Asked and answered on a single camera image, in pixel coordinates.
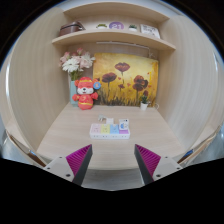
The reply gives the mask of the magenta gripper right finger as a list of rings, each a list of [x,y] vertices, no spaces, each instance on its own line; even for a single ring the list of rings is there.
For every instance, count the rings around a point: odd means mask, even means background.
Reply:
[[[138,144],[135,145],[134,155],[145,185],[182,169],[171,157],[161,157]]]

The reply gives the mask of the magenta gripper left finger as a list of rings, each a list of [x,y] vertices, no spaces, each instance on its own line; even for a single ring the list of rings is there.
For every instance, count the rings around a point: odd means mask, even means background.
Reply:
[[[87,145],[66,157],[57,157],[46,165],[44,170],[81,186],[91,157],[92,145]]]

